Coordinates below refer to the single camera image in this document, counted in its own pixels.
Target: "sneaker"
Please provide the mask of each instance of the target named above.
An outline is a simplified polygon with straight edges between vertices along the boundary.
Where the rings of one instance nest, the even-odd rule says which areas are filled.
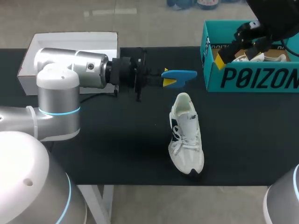
[[[252,58],[251,62],[263,62],[265,60],[265,56],[263,53],[259,54],[258,56]],[[246,55],[241,55],[240,57],[237,57],[234,62],[248,62],[248,58]]]
[[[246,55],[242,55],[234,60],[234,62],[247,62],[248,58]],[[286,56],[281,54],[279,57],[266,57],[264,53],[252,58],[251,62],[286,62]]]
[[[168,146],[172,162],[184,174],[199,174],[204,167],[204,153],[198,116],[187,93],[180,93],[169,114],[172,140]]]

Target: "cable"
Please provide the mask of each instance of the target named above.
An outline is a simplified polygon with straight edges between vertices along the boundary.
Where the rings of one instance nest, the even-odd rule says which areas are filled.
[[[288,52],[290,52],[292,55],[295,55],[296,57],[299,57],[299,54],[298,54],[298,53],[296,53],[296,52],[292,51],[291,49],[289,49],[289,47],[285,44],[285,41],[284,41],[284,40],[281,41],[281,44],[282,44],[282,46],[283,46]]]

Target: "table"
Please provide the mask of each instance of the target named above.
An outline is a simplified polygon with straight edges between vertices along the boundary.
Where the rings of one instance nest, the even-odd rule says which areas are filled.
[[[139,51],[122,48],[121,56]],[[16,78],[24,54],[0,50],[0,105],[37,106]],[[80,134],[52,150],[76,184],[271,185],[298,163],[298,94],[208,93],[199,47],[149,48],[147,62],[153,72],[187,69],[198,77],[182,90],[145,87],[141,103],[127,90],[83,103]],[[181,91],[199,115],[205,166],[196,178],[181,174],[168,155],[169,112]]]

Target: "shoelace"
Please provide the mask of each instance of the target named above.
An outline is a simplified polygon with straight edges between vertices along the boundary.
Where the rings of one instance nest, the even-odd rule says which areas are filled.
[[[173,142],[171,144],[171,148],[173,148],[173,153],[175,155],[178,154],[179,149],[181,148],[181,145],[183,148],[187,148],[190,150],[194,150],[194,151],[199,151],[199,141],[197,140],[197,136],[198,136],[198,129],[196,131],[196,133],[194,134],[194,138],[187,138],[186,136],[182,136],[178,130],[176,131],[176,128],[179,130],[178,126],[174,126],[173,132],[178,136],[175,135],[175,138],[177,139],[177,141]]]

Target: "shoe tongue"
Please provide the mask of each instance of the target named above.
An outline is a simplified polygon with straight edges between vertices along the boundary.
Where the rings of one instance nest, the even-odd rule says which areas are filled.
[[[186,112],[182,113],[178,117],[179,126],[185,135],[188,138],[195,137],[197,131],[197,113],[196,112]]]

